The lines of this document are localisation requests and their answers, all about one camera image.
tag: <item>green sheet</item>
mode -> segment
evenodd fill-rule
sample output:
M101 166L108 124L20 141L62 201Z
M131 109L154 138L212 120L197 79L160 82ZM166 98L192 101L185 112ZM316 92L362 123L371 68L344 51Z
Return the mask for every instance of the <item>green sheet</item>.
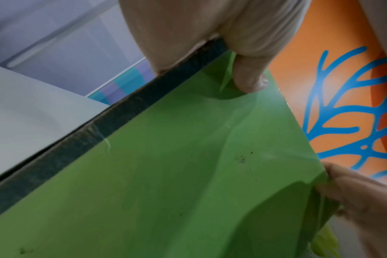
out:
M331 213L271 75L227 53L0 216L0 258L297 257Z

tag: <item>dark edge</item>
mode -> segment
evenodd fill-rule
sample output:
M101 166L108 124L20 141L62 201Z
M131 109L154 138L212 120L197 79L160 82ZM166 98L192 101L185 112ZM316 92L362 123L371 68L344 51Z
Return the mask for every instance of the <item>dark edge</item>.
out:
M180 65L0 175L0 215L226 51L221 39L205 44Z

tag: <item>hand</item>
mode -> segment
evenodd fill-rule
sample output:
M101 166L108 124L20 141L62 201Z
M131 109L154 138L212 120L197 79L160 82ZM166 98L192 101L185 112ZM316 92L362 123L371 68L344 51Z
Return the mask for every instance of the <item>hand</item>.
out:
M338 215L357 228L369 258L387 258L387 186L351 169L323 164L332 180L317 190L341 203Z
M311 0L120 0L143 54L160 74L221 36L237 53L233 79L246 93L297 32Z

